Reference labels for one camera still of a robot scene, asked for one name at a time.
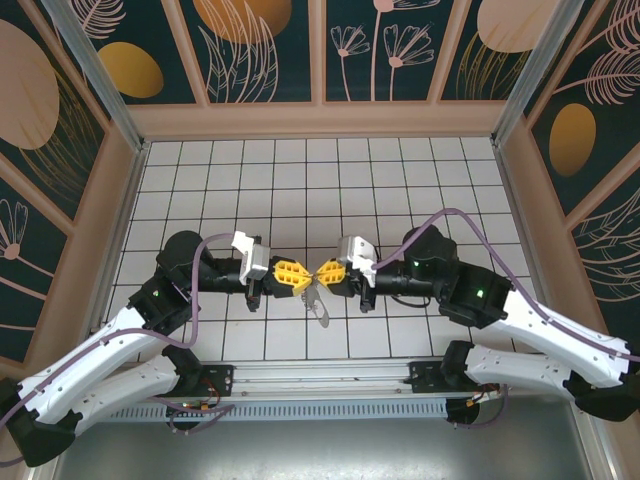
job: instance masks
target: floral wall pattern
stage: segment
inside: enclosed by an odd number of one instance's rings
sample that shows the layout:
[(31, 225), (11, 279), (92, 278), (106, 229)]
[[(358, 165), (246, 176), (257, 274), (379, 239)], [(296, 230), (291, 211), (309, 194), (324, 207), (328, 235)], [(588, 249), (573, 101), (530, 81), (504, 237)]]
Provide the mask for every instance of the floral wall pattern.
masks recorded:
[(66, 240), (0, 179), (0, 357), (24, 361)]
[(594, 2), (595, 0), (584, 0), (584, 3), (582, 4), (582, 8), (580, 9), (580, 13), (578, 14), (578, 19), (573, 24), (573, 27), (569, 30), (569, 33), (567, 33), (567, 36), (565, 37), (560, 49), (558, 50), (555, 58), (553, 59), (553, 62), (551, 62), (551, 65), (549, 65), (549, 68), (547, 69), (544, 77), (540, 80), (540, 83), (536, 87), (535, 92), (533, 92), (533, 95), (529, 99), (529, 102), (527, 103), (524, 109), (524, 114), (527, 117), (531, 113), (531, 110), (533, 109), (535, 104), (538, 102), (538, 99), (542, 94), (542, 90), (544, 90), (544, 88), (547, 86), (549, 77), (551, 76), (552, 72), (554, 72), (558, 67), (560, 60), (562, 60), (562, 57), (564, 57), (564, 54), (566, 53), (567, 48), (569, 48), (569, 45), (573, 41), (578, 30), (580, 29), (580, 26), (582, 25), (582, 22), (584, 22), (584, 19), (589, 13), (589, 10), (591, 10), (591, 7), (593, 7)]
[(73, 219), (104, 131), (16, 2), (0, 41), (0, 153)]
[[(195, 102), (160, 1), (69, 0), (68, 3), (126, 104)], [(37, 4), (51, 23), (39, 0)], [(56, 34), (63, 42), (57, 30)]]
[(311, 101), (307, 0), (181, 0), (211, 103)]
[(452, 5), (328, 0), (326, 99), (426, 100)]
[(640, 345), (640, 170), (574, 230), (580, 258), (612, 335)]
[(472, 0), (442, 100), (506, 100), (558, 0)]
[(609, 2), (532, 132), (566, 214), (640, 142), (640, 1)]

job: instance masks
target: black grid line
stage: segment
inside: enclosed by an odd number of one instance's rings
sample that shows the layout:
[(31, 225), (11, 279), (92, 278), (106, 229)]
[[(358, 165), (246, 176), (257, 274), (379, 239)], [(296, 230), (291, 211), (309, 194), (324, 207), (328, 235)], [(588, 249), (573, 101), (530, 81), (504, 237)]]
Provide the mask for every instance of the black grid line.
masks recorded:
[[(304, 220), (304, 240), (305, 243), (309, 243), (309, 198), (307, 197), (307, 187), (309, 186), (309, 180), (307, 179), (308, 177), (308, 172), (307, 172), (307, 167), (306, 167), (306, 160), (307, 160), (307, 140), (304, 141), (304, 159), (305, 159), (305, 167), (304, 167), (304, 216), (305, 216), (305, 220)], [(338, 181), (340, 179), (340, 170), (338, 170)], [(305, 248), (304, 249), (304, 261), (306, 263), (305, 267), (309, 268), (309, 249)], [(305, 318), (305, 322), (304, 322), (304, 358), (305, 360), (309, 359), (309, 317), (311, 315), (309, 314), (309, 312), (307, 311), (307, 307), (305, 305), (304, 308), (304, 318)]]
[[(460, 147), (462, 148), (462, 154), (464, 155), (465, 158), (465, 165), (467, 167), (467, 172), (469, 173), (469, 178), (471, 178), (471, 169), (469, 168), (469, 161), (467, 160), (467, 152), (464, 151), (464, 145), (462, 144), (462, 139), (459, 139), (460, 141)], [(471, 181), (471, 188), (473, 189), (473, 198), (476, 201), (476, 206), (478, 207), (478, 213), (479, 213), (479, 217), (480, 217), (480, 226), (482, 227), (482, 233), (484, 233), (485, 238), (487, 237), (487, 229), (484, 227), (484, 219), (482, 218), (482, 212), (480, 211), (480, 204), (478, 203), (478, 196), (476, 195), (476, 185), (473, 184), (473, 180)], [(491, 259), (491, 265), (493, 266), (493, 271), (496, 271), (496, 262), (493, 258), (493, 255), (489, 254), (489, 258)], [(471, 334), (471, 329), (469, 329), (469, 337), (471, 338), (471, 341), (473, 342), (473, 335)], [(511, 341), (511, 347), (513, 348), (513, 351), (516, 351), (516, 344), (513, 341), (513, 338), (510, 338)]]
[[(380, 163), (400, 163), (399, 160), (396, 161), (390, 161), (390, 162), (374, 162), (376, 164), (380, 164)], [(324, 162), (321, 163), (322, 165), (332, 165), (332, 163), (329, 162)], [(355, 164), (355, 162), (347, 162), (348, 165), (353, 165)], [(258, 164), (258, 163), (250, 163), (249, 165), (271, 165), (271, 164)], [(278, 165), (293, 165), (292, 163), (283, 163), (283, 164), (278, 164)], [(200, 167), (205, 167), (206, 165), (187, 165), (187, 166), (200, 166)], [(218, 167), (219, 165), (216, 164), (210, 164), (209, 165), (212, 168)], [(234, 167), (240, 166), (240, 164), (236, 163), (233, 164)], [(393, 189), (393, 188), (433, 188), (433, 187), (445, 187), (445, 188), (468, 188), (470, 187), (471, 184), (460, 184), (460, 185), (433, 185), (433, 184), (425, 184), (425, 185), (411, 185), (411, 186), (407, 186), (406, 183), (405, 185), (381, 185), (381, 186), (376, 186), (375, 188), (378, 190), (387, 190), (387, 189)], [(476, 187), (501, 187), (502, 185), (496, 185), (495, 183), (493, 184), (479, 184), (476, 183), (474, 184), (474, 186)], [(331, 186), (331, 187), (278, 187), (278, 188), (274, 188), (274, 190), (335, 190), (336, 188), (338, 188), (337, 186)], [(370, 187), (370, 186), (355, 186), (355, 187), (344, 187), (345, 189), (349, 189), (349, 190), (371, 190), (374, 187)], [(237, 191), (237, 188), (211, 188), (211, 189), (202, 189), (202, 188), (197, 188), (197, 189), (193, 189), (193, 190), (175, 190), (178, 192), (235, 192)], [(244, 188), (242, 190), (251, 190), (251, 191), (260, 191), (260, 190), (269, 190), (268, 188)], [(144, 192), (141, 193), (171, 193), (174, 190), (145, 190)]]
[[(407, 202), (409, 203), (409, 215), (411, 215), (411, 226), (412, 227), (416, 227), (416, 224), (413, 221), (413, 210), (411, 207), (411, 198), (409, 197), (409, 182), (407, 182), (407, 171), (404, 167), (404, 153), (402, 151), (402, 142), (400, 143), (400, 158), (402, 159), (402, 161), (400, 163), (402, 163), (402, 174), (404, 175), (404, 185), (405, 185), (405, 191), (407, 192)], [(389, 317), (389, 309), (387, 309), (387, 318)], [(427, 307), (424, 307), (424, 321), (427, 323), (427, 332), (429, 332), (429, 346), (431, 347), (431, 354), (433, 354), (433, 340), (431, 339), (431, 329), (429, 328), (429, 315), (427, 314)], [(391, 333), (389, 333), (389, 342), (391, 342)]]
[[(212, 146), (211, 146), (211, 157), (213, 157), (213, 144), (215, 142), (212, 142)], [(242, 142), (242, 154), (240, 156), (240, 175), (238, 175), (238, 198), (236, 199), (236, 218), (233, 224), (233, 230), (235, 232), (237, 226), (238, 226), (238, 209), (240, 208), (240, 185), (242, 183), (242, 161), (244, 159), (244, 141)], [(205, 198), (204, 201), (206, 203), (207, 201), (207, 196), (205, 194)], [(229, 324), (229, 298), (227, 297), (227, 308), (225, 309), (225, 313), (224, 313), (224, 330), (222, 331), (222, 347), (220, 350), (220, 358), (224, 361), (224, 347), (225, 344), (227, 342), (227, 325)]]
[[(380, 235), (380, 224), (378, 223), (378, 201), (376, 200), (376, 192), (375, 192), (375, 179), (373, 176), (373, 160), (371, 157), (371, 142), (369, 141), (369, 139), (367, 139), (367, 147), (369, 148), (369, 167), (371, 168), (371, 181), (373, 182), (373, 213), (375, 214), (376, 217), (376, 231), (378, 233), (378, 243), (380, 242), (380, 239), (382, 238)], [(389, 328), (389, 316), (388, 316), (388, 311), (387, 311), (387, 304), (386, 302), (384, 303), (384, 311), (385, 311), (385, 317), (386, 317), (386, 324), (387, 324), (387, 342), (389, 343), (389, 356), (391, 356), (391, 330)]]
[[(271, 234), (273, 233), (273, 190), (276, 185), (276, 142), (273, 142), (273, 164), (271, 166), (271, 207), (269, 209), (269, 238), (271, 238)], [(264, 321), (264, 348), (262, 350), (262, 359), (267, 359), (267, 329), (269, 328), (269, 323), (267, 321), (269, 315), (269, 298), (265, 298), (265, 321)]]
[[(342, 171), (340, 170), (340, 142), (336, 139), (336, 158), (338, 159), (338, 201), (340, 202), (340, 236), (344, 236), (344, 225), (342, 219), (344, 215), (342, 214)], [(369, 165), (371, 165), (371, 156), (369, 156)], [(371, 178), (371, 189), (373, 190), (373, 176)], [(345, 330), (347, 333), (347, 358), (351, 357), (351, 347), (349, 346), (349, 317), (347, 316), (347, 299), (344, 300), (344, 315), (345, 315)]]

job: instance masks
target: metal bracket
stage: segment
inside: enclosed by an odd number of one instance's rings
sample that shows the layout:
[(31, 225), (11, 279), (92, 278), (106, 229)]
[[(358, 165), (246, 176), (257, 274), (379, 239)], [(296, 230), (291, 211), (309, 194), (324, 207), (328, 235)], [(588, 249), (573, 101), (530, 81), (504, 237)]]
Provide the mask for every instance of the metal bracket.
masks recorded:
[(409, 378), (404, 383), (411, 385), (413, 393), (474, 392), (473, 388), (455, 388), (447, 383), (440, 372), (440, 361), (409, 363)]

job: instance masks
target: white tile floor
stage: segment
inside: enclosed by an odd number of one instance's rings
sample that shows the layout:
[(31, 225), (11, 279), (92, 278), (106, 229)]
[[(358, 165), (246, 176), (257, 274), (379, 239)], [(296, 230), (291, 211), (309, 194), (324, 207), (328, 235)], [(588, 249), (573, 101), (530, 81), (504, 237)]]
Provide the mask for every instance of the white tile floor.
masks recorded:
[[(487, 138), (154, 143), (108, 315), (151, 276), (161, 245), (180, 230), (261, 234), (275, 254), (315, 271), (334, 255), (340, 236), (362, 235), (385, 256), (443, 206), (473, 214), (533, 290)], [(462, 260), (494, 268), (462, 219), (448, 216), (436, 225), (458, 243)], [(214, 255), (230, 254), (225, 245), (213, 248)], [(410, 309), (380, 298), (375, 312), (363, 315), (357, 299), (321, 294), (331, 316), (327, 329), (308, 318), (298, 298), (263, 298), (260, 310), (250, 313), (240, 295), (204, 294), (194, 351), (202, 361), (439, 356), (453, 339), (527, 351), (509, 338), (448, 321), (435, 302)], [(188, 336), (190, 327), (174, 336)]]

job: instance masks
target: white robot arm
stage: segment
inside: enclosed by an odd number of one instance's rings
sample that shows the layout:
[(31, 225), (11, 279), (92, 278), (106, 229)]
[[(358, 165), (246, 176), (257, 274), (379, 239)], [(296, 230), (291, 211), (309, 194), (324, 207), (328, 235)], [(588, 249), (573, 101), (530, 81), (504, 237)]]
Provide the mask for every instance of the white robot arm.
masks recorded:
[(375, 249), (364, 239), (342, 239), (337, 261), (343, 274), (327, 288), (337, 295), (359, 295), (363, 313), (375, 309), (380, 295), (433, 298), (451, 321), (510, 336), (544, 354), (454, 341), (441, 365), (449, 385), (467, 391), (488, 383), (550, 391), (612, 421), (640, 408), (638, 363), (631, 361), (635, 352), (625, 340), (530, 303), (509, 279), (459, 261), (455, 242), (433, 225), (408, 232), (404, 243), (402, 260), (375, 263)]
[[(286, 270), (293, 260), (270, 258), (259, 237), (233, 237), (242, 259), (214, 259), (204, 250), (198, 290), (244, 294), (252, 311), (262, 295), (294, 295), (294, 286), (274, 274), (276, 266)], [(153, 277), (99, 332), (36, 375), (0, 381), (0, 428), (6, 424), (27, 465), (55, 458), (77, 435), (125, 405), (160, 394), (181, 396), (199, 381), (200, 363), (184, 349), (188, 345), (175, 341), (181, 348), (170, 345), (152, 361), (107, 377), (132, 355), (172, 342), (167, 336), (191, 318), (192, 266), (201, 243), (194, 232), (172, 236), (157, 256)]]

